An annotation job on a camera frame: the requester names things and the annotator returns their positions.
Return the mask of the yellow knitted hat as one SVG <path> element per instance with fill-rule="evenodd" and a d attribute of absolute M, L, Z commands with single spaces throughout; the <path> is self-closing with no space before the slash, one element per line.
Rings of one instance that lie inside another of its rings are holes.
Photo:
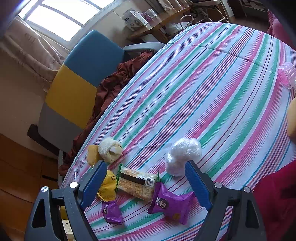
<path fill-rule="evenodd" d="M 106 176 L 97 192 L 98 197 L 105 201 L 114 201 L 116 198 L 117 178 L 111 170 L 107 170 Z"/>

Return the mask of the purple snack packet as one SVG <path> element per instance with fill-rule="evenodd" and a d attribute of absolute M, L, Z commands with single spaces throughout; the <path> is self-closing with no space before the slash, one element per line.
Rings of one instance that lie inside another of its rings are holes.
<path fill-rule="evenodd" d="M 195 198 L 194 192 L 176 195 L 170 192 L 162 182 L 155 185 L 154 195 L 148 214 L 161 212 L 166 217 L 186 225 L 190 206 Z"/>
<path fill-rule="evenodd" d="M 123 223 L 121 210 L 115 200 L 107 202 L 102 201 L 101 210 L 104 220 L 107 223 L 115 225 L 121 225 Z"/>

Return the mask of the yellow sponge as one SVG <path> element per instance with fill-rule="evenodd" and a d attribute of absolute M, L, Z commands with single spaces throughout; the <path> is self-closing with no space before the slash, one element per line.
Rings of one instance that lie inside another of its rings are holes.
<path fill-rule="evenodd" d="M 296 137 L 296 97 L 287 109 L 287 135 L 292 139 Z"/>
<path fill-rule="evenodd" d="M 87 150 L 87 162 L 93 167 L 98 161 L 102 161 L 103 158 L 99 154 L 98 145 L 89 145 Z"/>

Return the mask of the white plastic bag ball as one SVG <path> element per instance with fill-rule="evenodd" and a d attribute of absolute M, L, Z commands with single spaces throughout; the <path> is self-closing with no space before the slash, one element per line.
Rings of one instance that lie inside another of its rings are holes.
<path fill-rule="evenodd" d="M 201 160 L 202 147 L 196 138 L 181 138 L 174 142 L 166 157 L 166 172 L 175 177 L 185 175 L 185 164 L 188 161 L 198 162 Z"/>

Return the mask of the black label cracker packet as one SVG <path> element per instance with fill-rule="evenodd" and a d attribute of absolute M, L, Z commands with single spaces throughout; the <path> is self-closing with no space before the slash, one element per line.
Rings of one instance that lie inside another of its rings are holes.
<path fill-rule="evenodd" d="M 156 174 L 140 172 L 120 164 L 116 178 L 116 190 L 152 202 L 156 183 L 159 182 L 159 172 Z"/>

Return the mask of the gold storage box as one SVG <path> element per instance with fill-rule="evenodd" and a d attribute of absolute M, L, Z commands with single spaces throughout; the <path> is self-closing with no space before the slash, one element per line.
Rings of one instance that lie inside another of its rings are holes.
<path fill-rule="evenodd" d="M 60 206 L 60 216 L 61 216 L 61 219 L 62 219 L 62 224 L 63 224 L 63 228 L 65 230 L 67 239 L 69 241 L 75 241 L 74 234 L 72 232 L 72 228 L 71 228 L 71 225 L 69 223 L 68 216 L 67 216 L 67 213 L 66 213 L 66 209 L 65 209 L 64 206 Z"/>

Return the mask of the rolled cream sock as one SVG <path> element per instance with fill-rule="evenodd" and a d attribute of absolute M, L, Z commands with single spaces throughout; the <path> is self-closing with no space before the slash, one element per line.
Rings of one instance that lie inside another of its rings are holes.
<path fill-rule="evenodd" d="M 122 155 L 123 147 L 113 137 L 107 137 L 100 142 L 98 152 L 105 162 L 113 163 Z"/>

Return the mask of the red garment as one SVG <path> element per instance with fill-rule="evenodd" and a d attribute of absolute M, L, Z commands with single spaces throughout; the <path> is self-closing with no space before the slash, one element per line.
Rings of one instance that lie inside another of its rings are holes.
<path fill-rule="evenodd" d="M 262 178 L 254 197 L 267 240 L 295 240 L 295 161 Z"/>

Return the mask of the blue yellow grey headboard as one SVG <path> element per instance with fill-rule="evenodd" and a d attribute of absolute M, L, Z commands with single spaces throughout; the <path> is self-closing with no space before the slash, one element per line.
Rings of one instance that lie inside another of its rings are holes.
<path fill-rule="evenodd" d="M 48 90 L 39 117 L 40 136 L 69 152 L 92 115 L 97 87 L 124 60 L 124 50 L 97 30 L 82 38 Z"/>

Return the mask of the striped bed sheet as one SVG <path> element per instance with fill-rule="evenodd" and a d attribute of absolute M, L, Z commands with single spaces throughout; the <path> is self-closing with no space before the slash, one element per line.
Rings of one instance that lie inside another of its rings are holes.
<path fill-rule="evenodd" d="M 200 170 L 225 187 L 255 187 L 295 160 L 287 109 L 295 93 L 277 81 L 295 51 L 258 30 L 227 23 L 193 25 L 155 54 L 109 105 L 63 181 L 90 170 L 87 147 L 113 137 L 122 156 L 108 166 L 157 173 L 170 192 L 191 191 L 164 159 L 180 138 L 202 146 Z"/>

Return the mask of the maroon blanket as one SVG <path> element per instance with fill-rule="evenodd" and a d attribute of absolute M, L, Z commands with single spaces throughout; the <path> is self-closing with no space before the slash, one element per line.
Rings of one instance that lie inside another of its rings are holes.
<path fill-rule="evenodd" d="M 79 150 L 106 109 L 153 56 L 153 52 L 142 52 L 139 56 L 118 64 L 116 71 L 101 81 L 97 87 L 92 115 L 83 131 L 74 138 L 72 149 L 67 153 L 62 165 L 59 167 L 59 174 L 61 176 L 66 176 Z"/>

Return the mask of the beige curtain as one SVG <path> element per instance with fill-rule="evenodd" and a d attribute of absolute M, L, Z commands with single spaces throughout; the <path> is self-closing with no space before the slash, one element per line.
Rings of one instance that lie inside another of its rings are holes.
<path fill-rule="evenodd" d="M 1 38 L 1 52 L 34 75 L 48 92 L 65 57 L 20 17 Z"/>

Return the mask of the window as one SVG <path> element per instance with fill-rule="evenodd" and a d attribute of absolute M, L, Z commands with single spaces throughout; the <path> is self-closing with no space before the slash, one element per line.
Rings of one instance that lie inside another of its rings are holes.
<path fill-rule="evenodd" d="M 120 1 L 29 1 L 18 16 L 39 33 L 67 49 Z"/>

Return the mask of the wooden bedside desk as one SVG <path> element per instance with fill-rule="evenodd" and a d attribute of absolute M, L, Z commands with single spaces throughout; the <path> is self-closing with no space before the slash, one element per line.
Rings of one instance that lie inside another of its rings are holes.
<path fill-rule="evenodd" d="M 133 43 L 137 43 L 141 37 L 152 34 L 159 42 L 166 44 L 169 40 L 167 36 L 161 31 L 161 28 L 177 17 L 183 16 L 183 14 L 187 13 L 190 8 L 191 7 L 188 6 L 173 14 L 161 13 L 153 18 L 151 23 L 148 23 L 146 26 L 140 27 L 138 30 L 129 35 L 126 39 Z"/>

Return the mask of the white product box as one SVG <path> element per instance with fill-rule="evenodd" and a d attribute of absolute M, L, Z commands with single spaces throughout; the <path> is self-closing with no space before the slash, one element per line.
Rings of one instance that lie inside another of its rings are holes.
<path fill-rule="evenodd" d="M 137 12 L 137 11 L 126 11 L 122 20 L 125 22 L 126 27 L 128 27 L 132 32 L 136 31 L 141 27 L 145 27 L 148 22 Z"/>

